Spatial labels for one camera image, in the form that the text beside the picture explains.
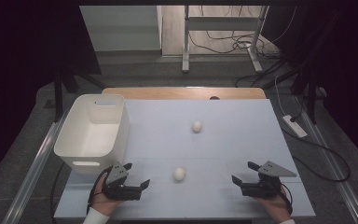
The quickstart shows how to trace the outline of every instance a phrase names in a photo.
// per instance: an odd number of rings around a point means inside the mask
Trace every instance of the person's left hand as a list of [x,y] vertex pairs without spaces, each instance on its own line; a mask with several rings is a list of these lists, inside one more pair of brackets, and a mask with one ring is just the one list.
[[103,190],[103,181],[105,180],[106,175],[103,175],[98,181],[97,186],[94,190],[94,196],[92,197],[92,205],[91,207],[98,211],[99,213],[110,217],[115,211],[116,207],[124,203],[125,201],[114,201],[106,198],[106,196],[102,193]]

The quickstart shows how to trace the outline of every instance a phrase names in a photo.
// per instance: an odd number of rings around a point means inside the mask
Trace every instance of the white sleeve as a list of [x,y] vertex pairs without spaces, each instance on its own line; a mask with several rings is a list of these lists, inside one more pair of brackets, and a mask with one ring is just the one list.
[[294,220],[289,219],[287,221],[281,222],[280,224],[296,224]]
[[109,218],[91,207],[83,224],[105,224]]

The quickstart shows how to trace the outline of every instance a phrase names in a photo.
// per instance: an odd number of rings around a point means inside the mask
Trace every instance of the white plastic bin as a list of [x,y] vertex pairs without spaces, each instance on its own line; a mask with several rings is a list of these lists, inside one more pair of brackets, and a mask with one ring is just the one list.
[[98,174],[114,161],[123,162],[129,130],[123,96],[81,95],[62,125],[54,152],[74,171]]

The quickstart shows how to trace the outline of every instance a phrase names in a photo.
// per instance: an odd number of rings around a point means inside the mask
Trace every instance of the person's right hand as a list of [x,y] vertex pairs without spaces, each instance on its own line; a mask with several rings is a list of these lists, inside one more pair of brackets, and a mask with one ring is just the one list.
[[[281,192],[286,195],[286,192],[281,187]],[[280,196],[276,196],[271,199],[254,198],[256,201],[261,203],[266,209],[269,216],[277,223],[287,221],[290,218],[289,212],[287,211],[286,203]]]

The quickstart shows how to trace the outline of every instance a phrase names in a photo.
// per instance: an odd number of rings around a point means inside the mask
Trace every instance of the white wall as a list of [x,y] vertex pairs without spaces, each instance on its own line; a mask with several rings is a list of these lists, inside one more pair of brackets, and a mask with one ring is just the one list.
[[80,10],[95,51],[161,49],[161,6]]

